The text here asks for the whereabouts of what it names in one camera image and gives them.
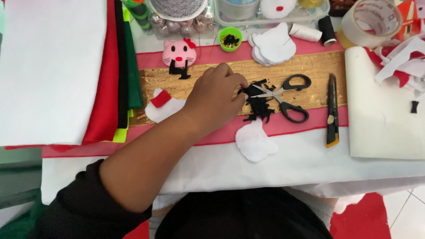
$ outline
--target pink felt cat head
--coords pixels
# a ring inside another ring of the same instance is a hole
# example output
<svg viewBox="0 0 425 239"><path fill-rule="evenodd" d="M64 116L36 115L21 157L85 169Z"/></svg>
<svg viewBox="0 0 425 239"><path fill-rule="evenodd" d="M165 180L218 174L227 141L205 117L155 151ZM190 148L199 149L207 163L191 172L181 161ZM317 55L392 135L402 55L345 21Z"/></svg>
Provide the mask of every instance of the pink felt cat head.
<svg viewBox="0 0 425 239"><path fill-rule="evenodd" d="M183 38L183 41L164 41L164 51L162 52L162 61L170 66L171 60L176 61L175 67L184 67L192 65L196 60L195 44L190 39Z"/></svg>
<svg viewBox="0 0 425 239"><path fill-rule="evenodd" d="M265 18L276 19L288 16L297 0L261 0L260 9Z"/></svg>

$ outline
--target black sleeve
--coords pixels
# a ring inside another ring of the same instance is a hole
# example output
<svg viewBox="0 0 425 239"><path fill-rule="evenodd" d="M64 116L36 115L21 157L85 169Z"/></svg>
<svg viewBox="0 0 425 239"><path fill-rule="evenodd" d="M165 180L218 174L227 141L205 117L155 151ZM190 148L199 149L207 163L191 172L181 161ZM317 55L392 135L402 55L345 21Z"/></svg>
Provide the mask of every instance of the black sleeve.
<svg viewBox="0 0 425 239"><path fill-rule="evenodd" d="M151 217L152 206L143 213L132 213L114 202L100 180L102 162L88 165L57 193L28 238L121 239Z"/></svg>

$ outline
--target gold glitter spool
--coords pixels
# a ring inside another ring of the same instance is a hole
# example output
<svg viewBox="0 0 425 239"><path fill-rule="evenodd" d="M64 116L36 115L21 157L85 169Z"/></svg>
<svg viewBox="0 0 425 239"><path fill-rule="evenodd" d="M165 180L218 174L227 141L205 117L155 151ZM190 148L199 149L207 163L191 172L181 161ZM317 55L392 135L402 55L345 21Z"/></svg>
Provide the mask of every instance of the gold glitter spool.
<svg viewBox="0 0 425 239"><path fill-rule="evenodd" d="M323 4L323 0L298 0L298 4L306 9L313 9Z"/></svg>

